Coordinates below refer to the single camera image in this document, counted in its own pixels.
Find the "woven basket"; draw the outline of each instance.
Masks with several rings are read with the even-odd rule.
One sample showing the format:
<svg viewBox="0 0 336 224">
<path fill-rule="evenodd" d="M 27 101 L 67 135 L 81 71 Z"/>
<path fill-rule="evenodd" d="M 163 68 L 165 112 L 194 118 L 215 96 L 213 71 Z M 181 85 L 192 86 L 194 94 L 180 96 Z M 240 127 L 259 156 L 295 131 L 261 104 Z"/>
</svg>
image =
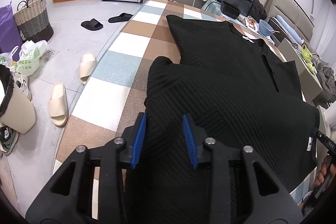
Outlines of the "woven basket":
<svg viewBox="0 0 336 224">
<path fill-rule="evenodd" d="M 26 4 L 19 10 L 22 2 Z M 23 41 L 48 41 L 54 34 L 48 18 L 46 0 L 21 1 L 14 19 Z"/>
</svg>

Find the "human hand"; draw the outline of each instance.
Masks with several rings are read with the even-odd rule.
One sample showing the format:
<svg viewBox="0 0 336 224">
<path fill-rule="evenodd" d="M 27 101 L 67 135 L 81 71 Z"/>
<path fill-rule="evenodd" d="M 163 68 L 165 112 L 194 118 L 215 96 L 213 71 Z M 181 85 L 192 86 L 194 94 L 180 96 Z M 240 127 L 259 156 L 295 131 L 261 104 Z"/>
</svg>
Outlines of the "human hand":
<svg viewBox="0 0 336 224">
<path fill-rule="evenodd" d="M 327 173 L 327 166 L 326 166 L 327 158 L 328 158 L 328 156 L 326 156 L 324 158 L 323 163 L 321 164 L 321 170 L 318 172 L 318 174 L 315 178 L 315 186 L 320 186 L 324 182 L 324 176 Z M 331 179 L 329 180 L 327 186 L 324 188 L 324 191 L 325 191 L 325 189 L 327 189 L 329 187 L 329 185 L 331 184 L 332 180 L 335 177 L 336 166 L 333 165 L 333 164 L 331 164 L 331 166 L 330 166 L 330 173 L 331 173 Z"/>
</svg>

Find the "white curtain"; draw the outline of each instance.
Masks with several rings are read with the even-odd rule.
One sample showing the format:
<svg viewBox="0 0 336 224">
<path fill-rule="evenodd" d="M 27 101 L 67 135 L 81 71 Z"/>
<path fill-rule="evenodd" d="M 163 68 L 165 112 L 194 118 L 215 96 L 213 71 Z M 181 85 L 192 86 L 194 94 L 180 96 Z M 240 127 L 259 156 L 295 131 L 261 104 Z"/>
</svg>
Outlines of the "white curtain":
<svg viewBox="0 0 336 224">
<path fill-rule="evenodd" d="M 336 5 L 323 0 L 317 18 L 310 45 L 323 61 L 330 63 L 336 74 Z"/>
</svg>

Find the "metal screw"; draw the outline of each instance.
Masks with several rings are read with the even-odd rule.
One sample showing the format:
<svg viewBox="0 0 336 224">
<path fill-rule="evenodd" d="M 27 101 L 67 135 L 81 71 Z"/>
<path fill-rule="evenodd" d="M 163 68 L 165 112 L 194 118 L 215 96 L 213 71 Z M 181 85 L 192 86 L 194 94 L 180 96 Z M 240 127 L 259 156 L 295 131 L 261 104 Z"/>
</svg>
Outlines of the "metal screw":
<svg viewBox="0 0 336 224">
<path fill-rule="evenodd" d="M 77 151 L 78 153 L 82 153 L 82 152 L 84 152 L 85 149 L 86 149 L 86 147 L 85 147 L 84 145 L 79 145 L 79 146 L 76 147 L 76 151 Z"/>
<path fill-rule="evenodd" d="M 214 138 L 206 138 L 205 143 L 207 144 L 215 144 L 216 140 Z"/>
<path fill-rule="evenodd" d="M 249 145 L 245 145 L 243 149 L 246 153 L 252 153 L 253 152 L 253 147 L 251 147 Z"/>
<path fill-rule="evenodd" d="M 115 144 L 123 144 L 124 141 L 125 140 L 123 138 L 120 138 L 120 137 L 114 139 L 114 143 Z"/>
</svg>

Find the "slide sandal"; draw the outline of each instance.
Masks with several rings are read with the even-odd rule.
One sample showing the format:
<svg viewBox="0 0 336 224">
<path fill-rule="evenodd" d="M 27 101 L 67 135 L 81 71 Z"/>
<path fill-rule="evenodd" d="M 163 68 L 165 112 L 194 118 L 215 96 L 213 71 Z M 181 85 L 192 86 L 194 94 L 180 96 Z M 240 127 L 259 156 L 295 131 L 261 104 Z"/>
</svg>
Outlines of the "slide sandal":
<svg viewBox="0 0 336 224">
<path fill-rule="evenodd" d="M 82 62 L 79 66 L 79 75 L 83 84 L 86 83 L 96 65 L 97 60 L 93 52 L 87 52 L 83 55 Z"/>
<path fill-rule="evenodd" d="M 61 127 L 68 120 L 68 102 L 63 83 L 56 83 L 49 99 L 49 114 L 52 122 Z"/>
<path fill-rule="evenodd" d="M 129 21 L 131 19 L 133 15 L 131 14 L 127 14 L 127 13 L 122 13 L 120 14 L 120 16 L 118 17 L 111 17 L 109 19 L 110 23 L 116 23 L 116 22 L 125 22 L 125 21 Z"/>
<path fill-rule="evenodd" d="M 98 31 L 103 27 L 103 24 L 101 24 L 96 19 L 92 18 L 90 21 L 82 22 L 81 26 L 90 31 Z"/>
</svg>

